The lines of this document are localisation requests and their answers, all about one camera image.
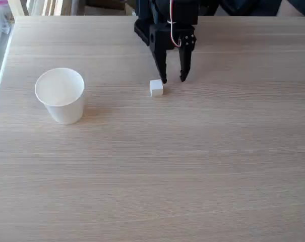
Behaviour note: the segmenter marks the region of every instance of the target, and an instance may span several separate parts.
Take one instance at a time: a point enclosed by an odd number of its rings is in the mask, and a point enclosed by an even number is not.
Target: red wire
[[[181,47],[181,41],[179,40],[179,44],[177,44],[174,39],[173,39],[173,36],[172,36],[172,25],[173,25],[173,22],[172,22],[172,7],[173,7],[173,0],[170,0],[170,21],[171,21],[171,33],[170,33],[170,38],[171,38],[171,41],[172,43],[174,44],[174,46],[176,47]]]

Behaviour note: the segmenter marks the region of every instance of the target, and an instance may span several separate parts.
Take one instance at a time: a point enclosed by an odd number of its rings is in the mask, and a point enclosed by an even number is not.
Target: white cube
[[[150,93],[152,97],[162,96],[163,83],[160,79],[150,81]]]

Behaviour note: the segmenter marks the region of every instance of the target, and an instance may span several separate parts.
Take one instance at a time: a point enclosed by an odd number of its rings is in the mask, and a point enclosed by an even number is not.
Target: table surface
[[[17,20],[0,88],[0,241],[305,242],[305,18],[200,18],[165,95],[133,17]],[[43,72],[86,82],[55,123]]]

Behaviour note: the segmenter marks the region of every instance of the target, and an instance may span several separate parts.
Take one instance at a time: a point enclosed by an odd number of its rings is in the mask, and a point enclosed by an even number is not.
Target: paper cup
[[[39,77],[35,93],[58,123],[70,125],[83,116],[85,84],[82,76],[69,68],[55,68]]]

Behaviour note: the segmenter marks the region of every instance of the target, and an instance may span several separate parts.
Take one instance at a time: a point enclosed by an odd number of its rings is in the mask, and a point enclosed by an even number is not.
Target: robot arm
[[[135,32],[150,47],[163,83],[167,82],[167,50],[175,47],[179,48],[180,79],[187,78],[198,11],[199,0],[137,0]]]

